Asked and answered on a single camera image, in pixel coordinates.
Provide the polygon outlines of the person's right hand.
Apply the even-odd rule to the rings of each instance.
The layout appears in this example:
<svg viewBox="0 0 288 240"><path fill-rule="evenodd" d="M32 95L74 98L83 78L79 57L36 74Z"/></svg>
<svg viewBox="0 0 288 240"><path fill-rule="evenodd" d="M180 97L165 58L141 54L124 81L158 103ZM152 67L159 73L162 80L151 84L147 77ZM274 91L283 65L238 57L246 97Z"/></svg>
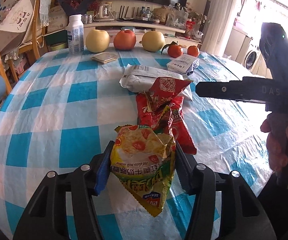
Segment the person's right hand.
<svg viewBox="0 0 288 240"><path fill-rule="evenodd" d="M269 133L267 136L266 147L269 153L269 165L274 172L280 172L282 168L288 164L288 156L285 150L282 149L282 140L279 140L272 132L271 126L268 120L260 126L260 130L264 133ZM286 137L288 138L288 127L286 128Z"/></svg>

